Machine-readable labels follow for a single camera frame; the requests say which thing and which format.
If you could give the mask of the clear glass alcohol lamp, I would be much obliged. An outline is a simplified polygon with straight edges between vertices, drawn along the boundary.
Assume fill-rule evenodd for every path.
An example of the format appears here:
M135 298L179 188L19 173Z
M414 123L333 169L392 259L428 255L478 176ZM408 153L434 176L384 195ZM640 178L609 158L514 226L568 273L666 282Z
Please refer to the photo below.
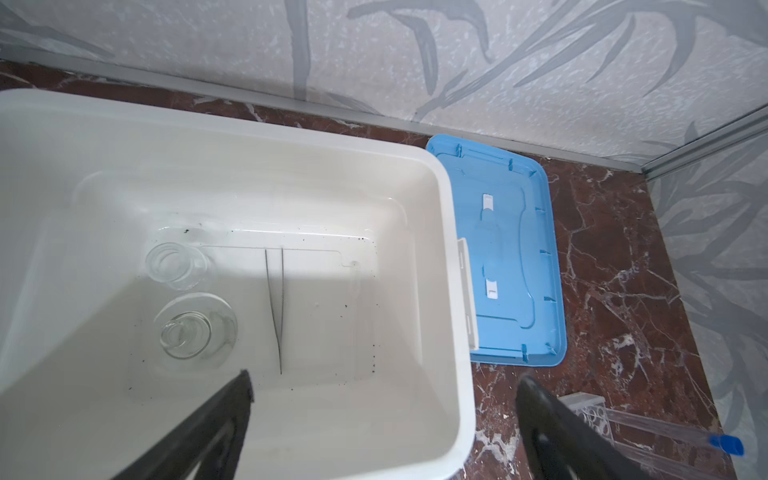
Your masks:
M205 292L181 295L155 316L153 343L160 365L174 372L213 371L232 354L238 336L234 310Z

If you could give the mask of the blue capped test tube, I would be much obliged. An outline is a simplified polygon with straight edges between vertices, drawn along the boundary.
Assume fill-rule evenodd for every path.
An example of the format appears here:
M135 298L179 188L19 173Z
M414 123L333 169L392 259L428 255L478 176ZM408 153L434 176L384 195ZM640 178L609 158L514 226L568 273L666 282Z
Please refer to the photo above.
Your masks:
M742 441L735 436L712 433L609 408L605 409L605 413L609 421L623 426L669 437L697 447L711 447L729 455L741 457L745 454Z
M613 446L622 455L629 458L630 460L638 462L642 466L676 476L680 479L720 479L720 476L695 469L689 465L661 457L652 452L636 448L632 445L616 442L613 444Z

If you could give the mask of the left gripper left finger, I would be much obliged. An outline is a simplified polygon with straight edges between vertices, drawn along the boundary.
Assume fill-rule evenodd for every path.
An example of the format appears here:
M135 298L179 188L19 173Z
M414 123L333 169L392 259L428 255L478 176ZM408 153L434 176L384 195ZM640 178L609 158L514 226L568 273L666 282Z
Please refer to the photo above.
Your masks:
M191 413L117 479L232 479L251 416L254 392L246 370Z

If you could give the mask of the white plastic storage bin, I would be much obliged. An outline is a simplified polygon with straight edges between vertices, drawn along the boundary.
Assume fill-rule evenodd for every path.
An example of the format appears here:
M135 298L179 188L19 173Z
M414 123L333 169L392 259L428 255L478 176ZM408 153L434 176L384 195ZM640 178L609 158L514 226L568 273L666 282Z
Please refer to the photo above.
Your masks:
M193 289L153 281L200 249ZM426 150L83 96L1 95L1 475L109 479L240 371L239 479L447 479L474 442L468 250ZM213 371L153 321L212 293Z

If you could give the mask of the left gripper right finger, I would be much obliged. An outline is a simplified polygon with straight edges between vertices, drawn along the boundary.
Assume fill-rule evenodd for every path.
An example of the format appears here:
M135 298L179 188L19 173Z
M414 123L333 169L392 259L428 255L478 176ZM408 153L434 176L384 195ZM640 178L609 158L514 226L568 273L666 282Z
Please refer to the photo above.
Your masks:
M535 378L518 380L515 406L534 479L646 479L648 475Z

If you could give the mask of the small clear glass beaker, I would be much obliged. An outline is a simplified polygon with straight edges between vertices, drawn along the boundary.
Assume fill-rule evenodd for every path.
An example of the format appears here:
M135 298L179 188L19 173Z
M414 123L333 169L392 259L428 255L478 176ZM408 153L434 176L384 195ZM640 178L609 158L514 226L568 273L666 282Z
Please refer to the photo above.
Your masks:
M153 281L175 291L188 291L203 280L209 260L194 246L166 242L149 251L145 267Z

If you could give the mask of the clear acrylic test tube rack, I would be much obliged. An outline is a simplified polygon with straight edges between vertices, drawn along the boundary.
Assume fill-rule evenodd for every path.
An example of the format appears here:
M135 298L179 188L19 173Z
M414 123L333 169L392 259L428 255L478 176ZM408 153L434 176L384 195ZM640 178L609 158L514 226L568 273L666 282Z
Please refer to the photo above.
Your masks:
M559 400L602 438L609 442L614 441L605 399L602 396L576 392L560 396Z

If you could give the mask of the blue plastic bin lid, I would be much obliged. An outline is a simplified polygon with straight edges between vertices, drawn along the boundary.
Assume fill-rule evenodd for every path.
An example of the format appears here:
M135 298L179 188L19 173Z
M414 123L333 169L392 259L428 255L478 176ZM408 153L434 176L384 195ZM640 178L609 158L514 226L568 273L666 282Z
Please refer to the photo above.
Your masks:
M546 172L531 158L444 134L427 150L447 171L467 244L478 330L472 361L559 365L567 334Z

